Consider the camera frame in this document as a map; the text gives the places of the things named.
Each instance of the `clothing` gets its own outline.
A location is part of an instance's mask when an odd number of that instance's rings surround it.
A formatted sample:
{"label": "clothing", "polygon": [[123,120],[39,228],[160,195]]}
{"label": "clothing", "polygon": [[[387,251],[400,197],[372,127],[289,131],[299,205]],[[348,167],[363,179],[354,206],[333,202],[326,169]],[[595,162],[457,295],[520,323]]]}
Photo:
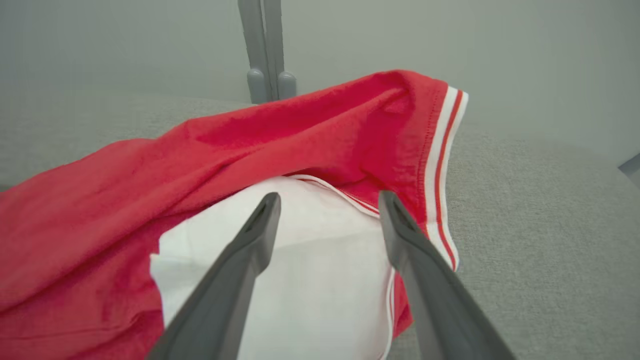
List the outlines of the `clothing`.
{"label": "clothing", "polygon": [[[13,187],[0,194],[0,353],[143,357],[163,330],[149,274],[160,235],[276,176],[314,176],[370,208],[396,192],[455,268],[444,183],[466,103],[442,81],[373,74],[117,142]],[[394,336],[410,323],[396,276]]]}

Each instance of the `gray metal object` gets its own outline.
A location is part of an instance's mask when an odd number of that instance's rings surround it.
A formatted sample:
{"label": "gray metal object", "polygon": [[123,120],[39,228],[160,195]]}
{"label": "gray metal object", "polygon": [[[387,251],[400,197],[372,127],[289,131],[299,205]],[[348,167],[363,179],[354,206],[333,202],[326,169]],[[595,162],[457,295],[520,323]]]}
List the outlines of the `gray metal object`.
{"label": "gray metal object", "polygon": [[284,70],[280,0],[238,0],[251,69],[247,83],[254,104],[296,95],[296,78]]}

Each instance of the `white cloth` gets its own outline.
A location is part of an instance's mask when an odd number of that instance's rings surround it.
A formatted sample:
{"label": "white cloth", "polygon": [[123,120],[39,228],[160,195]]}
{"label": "white cloth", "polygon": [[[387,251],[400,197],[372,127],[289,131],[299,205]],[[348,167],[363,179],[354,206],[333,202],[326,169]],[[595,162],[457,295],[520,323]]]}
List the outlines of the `white cloth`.
{"label": "white cloth", "polygon": [[238,359],[386,357],[394,273],[380,221],[317,183],[264,181],[162,235],[151,275],[162,296],[165,326],[262,197],[278,192],[282,212],[275,247],[255,282]]}

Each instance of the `gray fabric surface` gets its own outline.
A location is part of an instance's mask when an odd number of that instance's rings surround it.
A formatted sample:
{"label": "gray fabric surface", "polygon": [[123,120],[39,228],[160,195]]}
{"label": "gray fabric surface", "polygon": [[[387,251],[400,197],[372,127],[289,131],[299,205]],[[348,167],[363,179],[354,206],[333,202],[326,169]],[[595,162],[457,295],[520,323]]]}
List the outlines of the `gray fabric surface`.
{"label": "gray fabric surface", "polygon": [[0,96],[0,184],[18,184],[118,140],[157,137],[187,119],[247,106],[89,87],[12,88]]}
{"label": "gray fabric surface", "polygon": [[[577,149],[462,124],[447,175],[461,280],[520,359],[640,359],[640,191]],[[389,359],[418,359],[415,329]]]}

